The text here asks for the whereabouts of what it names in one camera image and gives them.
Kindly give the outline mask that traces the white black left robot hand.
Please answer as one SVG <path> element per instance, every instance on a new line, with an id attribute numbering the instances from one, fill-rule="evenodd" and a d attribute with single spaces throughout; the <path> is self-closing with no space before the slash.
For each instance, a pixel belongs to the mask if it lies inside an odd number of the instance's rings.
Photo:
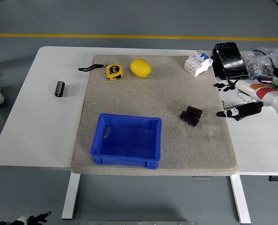
<path id="1" fill-rule="evenodd" d="M 34 215 L 22 215 L 18 219 L 16 219 L 14 222 L 12 222 L 12 225 L 43 225 L 47 222 L 47 217 L 51 215 L 51 211 L 42 213 L 38 216 Z"/>

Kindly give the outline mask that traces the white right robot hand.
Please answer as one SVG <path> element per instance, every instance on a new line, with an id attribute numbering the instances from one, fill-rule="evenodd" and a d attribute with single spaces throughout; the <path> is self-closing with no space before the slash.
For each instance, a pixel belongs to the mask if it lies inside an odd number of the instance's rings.
<path id="1" fill-rule="evenodd" d="M 263 106 L 272 107 L 278 114 L 278 91 L 256 80 L 227 80 L 214 84 L 215 87 L 225 87 L 225 91 L 238 89 L 240 92 L 252 97 L 256 102 L 238 105 L 216 113 L 218 117 L 228 117 L 239 120 L 261 112 Z"/>

